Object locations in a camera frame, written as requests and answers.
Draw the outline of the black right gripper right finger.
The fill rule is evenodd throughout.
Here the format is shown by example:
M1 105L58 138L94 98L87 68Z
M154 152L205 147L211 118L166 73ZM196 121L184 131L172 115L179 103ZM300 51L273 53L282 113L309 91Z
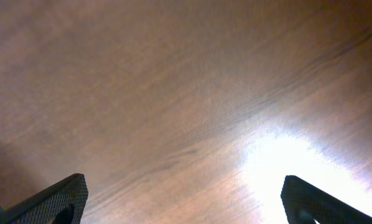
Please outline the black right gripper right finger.
M295 175L285 176L282 204L290 224L372 224L372 217Z

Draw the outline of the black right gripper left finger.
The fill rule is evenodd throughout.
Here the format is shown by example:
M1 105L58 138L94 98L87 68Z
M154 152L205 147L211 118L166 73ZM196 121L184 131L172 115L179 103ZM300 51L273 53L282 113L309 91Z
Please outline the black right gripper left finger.
M80 224L88 188L83 174L72 174L7 209L0 208L0 223Z

